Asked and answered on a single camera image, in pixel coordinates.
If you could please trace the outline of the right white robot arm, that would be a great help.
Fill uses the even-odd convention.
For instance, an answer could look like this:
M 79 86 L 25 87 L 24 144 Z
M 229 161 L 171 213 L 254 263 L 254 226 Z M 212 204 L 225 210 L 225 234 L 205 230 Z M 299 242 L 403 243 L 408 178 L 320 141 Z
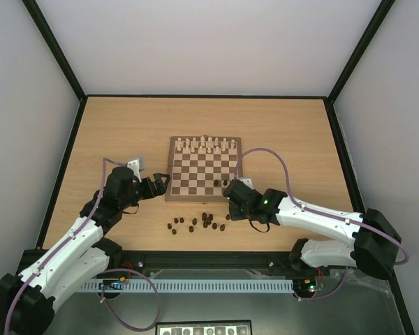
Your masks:
M 299 239 L 289 257 L 291 267 L 306 273 L 317 267 L 356 267 L 387 280 L 402 239 L 387 218 L 375 209 L 341 212 L 308 204 L 272 188 L 253 189 L 250 179 L 234 179 L 223 196 L 234 221 L 247 219 L 265 225 L 291 226 L 325 236 L 325 241 Z

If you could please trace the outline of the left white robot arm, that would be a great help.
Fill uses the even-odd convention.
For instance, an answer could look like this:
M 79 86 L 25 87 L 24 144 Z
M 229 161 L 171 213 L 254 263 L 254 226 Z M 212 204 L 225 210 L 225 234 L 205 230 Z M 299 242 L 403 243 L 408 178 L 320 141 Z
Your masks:
M 142 178 L 129 166 L 103 174 L 101 187 L 68 232 L 20 273 L 0 280 L 3 333 L 43 334 L 61 305 L 83 284 L 100 274 L 131 272 L 122 266 L 122 247 L 105 235 L 129 207 L 164 195 L 169 182 L 167 174 Z

